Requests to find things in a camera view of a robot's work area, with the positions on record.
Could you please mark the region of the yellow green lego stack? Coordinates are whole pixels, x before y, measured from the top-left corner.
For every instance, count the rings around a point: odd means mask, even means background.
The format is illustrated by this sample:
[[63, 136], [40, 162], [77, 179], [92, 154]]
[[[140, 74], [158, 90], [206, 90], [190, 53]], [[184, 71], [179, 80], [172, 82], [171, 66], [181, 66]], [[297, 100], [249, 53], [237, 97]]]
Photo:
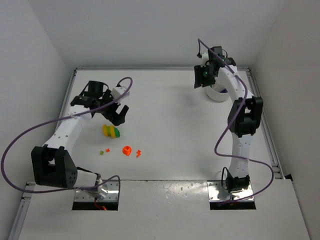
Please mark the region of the yellow green lego stack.
[[102, 126], [102, 133], [104, 136], [111, 137], [113, 139], [119, 138], [121, 136], [120, 131], [113, 125], [104, 124]]

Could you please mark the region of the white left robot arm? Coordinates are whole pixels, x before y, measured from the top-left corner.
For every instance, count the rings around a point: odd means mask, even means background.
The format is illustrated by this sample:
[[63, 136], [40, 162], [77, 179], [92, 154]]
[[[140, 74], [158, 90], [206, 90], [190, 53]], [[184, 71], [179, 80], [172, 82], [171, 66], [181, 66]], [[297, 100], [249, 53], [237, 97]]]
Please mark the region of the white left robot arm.
[[103, 184], [100, 174], [75, 165], [72, 150], [95, 114], [101, 114], [111, 123], [102, 128], [105, 136], [120, 137], [117, 126], [125, 122], [129, 107], [124, 105], [120, 112], [117, 109], [121, 99], [129, 95], [130, 89], [120, 83], [113, 89], [104, 89], [105, 86], [103, 82], [89, 81], [71, 101], [67, 115], [50, 139], [43, 146], [33, 148], [31, 161], [37, 185], [96, 192]]

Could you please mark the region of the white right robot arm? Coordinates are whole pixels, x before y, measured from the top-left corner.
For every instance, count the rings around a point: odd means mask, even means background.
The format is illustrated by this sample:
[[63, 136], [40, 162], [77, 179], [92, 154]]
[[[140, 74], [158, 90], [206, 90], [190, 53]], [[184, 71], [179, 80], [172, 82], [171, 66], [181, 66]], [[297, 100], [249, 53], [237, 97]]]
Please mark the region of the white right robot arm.
[[238, 73], [235, 61], [224, 56], [221, 46], [207, 52], [198, 52], [201, 60], [194, 66], [194, 88], [213, 88], [222, 85], [222, 91], [229, 94], [232, 107], [227, 118], [226, 130], [232, 135], [230, 166], [226, 169], [225, 189], [232, 192], [246, 190], [250, 184], [250, 146], [256, 130], [260, 127], [264, 101], [254, 96]]

